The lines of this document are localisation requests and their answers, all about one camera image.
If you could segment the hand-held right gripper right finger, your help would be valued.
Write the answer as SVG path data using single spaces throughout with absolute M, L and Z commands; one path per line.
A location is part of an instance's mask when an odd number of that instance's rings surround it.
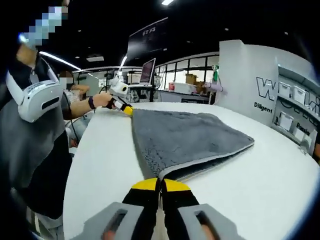
M 200 204 L 184 183 L 161 181 L 164 224 L 170 240 L 242 240 L 236 224 L 209 204 Z

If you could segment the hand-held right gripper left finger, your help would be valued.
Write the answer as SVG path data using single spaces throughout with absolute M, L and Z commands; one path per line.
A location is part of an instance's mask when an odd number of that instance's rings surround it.
M 113 202 L 88 219 L 85 240 L 149 240 L 156 225 L 160 180 L 134 184 L 121 202 Z

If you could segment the person's left hand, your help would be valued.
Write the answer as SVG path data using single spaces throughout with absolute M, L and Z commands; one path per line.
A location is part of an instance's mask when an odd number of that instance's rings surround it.
M 92 97 L 95 108 L 106 107 L 112 100 L 113 96 L 109 92 L 101 92 Z

